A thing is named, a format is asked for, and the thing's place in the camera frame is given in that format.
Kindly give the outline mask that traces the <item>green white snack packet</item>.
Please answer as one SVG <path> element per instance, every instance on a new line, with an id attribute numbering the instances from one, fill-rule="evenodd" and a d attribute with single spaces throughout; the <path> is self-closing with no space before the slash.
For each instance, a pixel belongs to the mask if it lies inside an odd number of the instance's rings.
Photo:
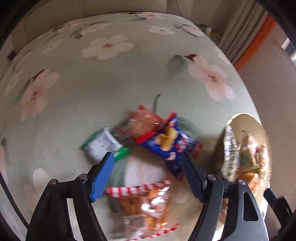
<path id="1" fill-rule="evenodd" d="M 94 132 L 81 146 L 80 149 L 96 163 L 100 163 L 107 152 L 114 155 L 115 162 L 122 160 L 129 153 L 129 148 L 124 147 L 109 131 L 103 127 Z"/>

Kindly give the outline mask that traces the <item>red striped biscuit bag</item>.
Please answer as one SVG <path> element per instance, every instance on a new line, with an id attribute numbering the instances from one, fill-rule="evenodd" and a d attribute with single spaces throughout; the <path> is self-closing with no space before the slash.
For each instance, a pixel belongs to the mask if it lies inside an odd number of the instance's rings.
<path id="1" fill-rule="evenodd" d="M 106 194 L 122 216 L 127 240 L 160 237 L 180 226 L 170 217 L 169 179 L 133 187 L 107 187 Z"/>

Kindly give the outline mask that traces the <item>blue cracker snack packet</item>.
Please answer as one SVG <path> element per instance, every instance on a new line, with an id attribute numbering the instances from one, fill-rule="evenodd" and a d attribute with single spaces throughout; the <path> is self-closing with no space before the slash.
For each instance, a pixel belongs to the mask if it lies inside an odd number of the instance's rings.
<path id="1" fill-rule="evenodd" d="M 178 116 L 171 113 L 159 128 L 148 131 L 135 142 L 163 159 L 169 172 L 179 181 L 184 177 L 181 157 L 190 153 L 196 157 L 203 145 L 178 127 Z"/>

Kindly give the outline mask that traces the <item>red clear snack packet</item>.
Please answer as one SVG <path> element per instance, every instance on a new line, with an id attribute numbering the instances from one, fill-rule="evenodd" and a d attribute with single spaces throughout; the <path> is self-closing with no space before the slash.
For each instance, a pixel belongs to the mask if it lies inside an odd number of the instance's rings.
<path id="1" fill-rule="evenodd" d="M 117 131 L 126 137 L 136 140 L 148 133 L 161 130 L 166 120 L 143 105 L 129 114 L 129 119 Z"/>

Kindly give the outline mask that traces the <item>dark seaweed snack packet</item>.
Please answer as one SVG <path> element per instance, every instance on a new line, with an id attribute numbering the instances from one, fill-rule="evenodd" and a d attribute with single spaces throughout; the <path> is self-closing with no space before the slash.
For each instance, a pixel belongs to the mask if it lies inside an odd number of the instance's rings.
<path id="1" fill-rule="evenodd" d="M 230 125 L 225 126 L 223 137 L 224 160 L 221 173 L 224 179 L 234 182 L 240 166 L 239 149 L 233 129 Z"/>

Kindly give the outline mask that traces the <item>green edged nut bar packet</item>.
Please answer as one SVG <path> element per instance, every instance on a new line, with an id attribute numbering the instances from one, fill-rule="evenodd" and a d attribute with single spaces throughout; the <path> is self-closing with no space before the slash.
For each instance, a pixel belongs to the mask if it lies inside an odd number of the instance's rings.
<path id="1" fill-rule="evenodd" d="M 251 183 L 255 177 L 258 177 L 260 166 L 256 160 L 256 148 L 258 146 L 255 138 L 247 131 L 242 131 L 242 142 L 239 151 L 240 167 L 238 179 Z"/>

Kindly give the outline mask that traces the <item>round gold ribbed tray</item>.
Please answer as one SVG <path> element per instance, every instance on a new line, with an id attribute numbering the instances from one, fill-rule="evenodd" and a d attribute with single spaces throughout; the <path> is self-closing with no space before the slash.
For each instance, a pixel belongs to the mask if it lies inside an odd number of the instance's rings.
<path id="1" fill-rule="evenodd" d="M 263 218 L 267 213 L 264 191 L 270 187 L 272 153 L 267 133 L 253 116 L 238 113 L 226 123 L 223 134 L 223 179 L 244 180 L 252 191 Z"/>

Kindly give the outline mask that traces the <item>floral green quilted bedspread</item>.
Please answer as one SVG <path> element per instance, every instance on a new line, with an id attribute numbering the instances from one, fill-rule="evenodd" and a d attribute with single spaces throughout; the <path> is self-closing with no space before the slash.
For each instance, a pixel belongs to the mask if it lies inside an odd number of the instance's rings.
<path id="1" fill-rule="evenodd" d="M 227 120 L 258 117 L 246 86 L 190 21 L 156 13 L 72 21 L 24 47 L 1 78 L 1 172 L 26 220 L 49 180 L 93 161 L 80 149 L 139 105 L 181 118 L 208 163 Z"/>

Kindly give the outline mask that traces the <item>beige padded headboard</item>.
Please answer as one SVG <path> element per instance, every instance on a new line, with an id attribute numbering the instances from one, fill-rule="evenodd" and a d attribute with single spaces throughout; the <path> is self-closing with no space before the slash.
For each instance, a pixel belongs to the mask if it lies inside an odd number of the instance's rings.
<path id="1" fill-rule="evenodd" d="M 152 11 L 183 16 L 194 23 L 212 20 L 220 1 L 37 1 L 10 34 L 16 52 L 48 30 L 88 16 Z"/>

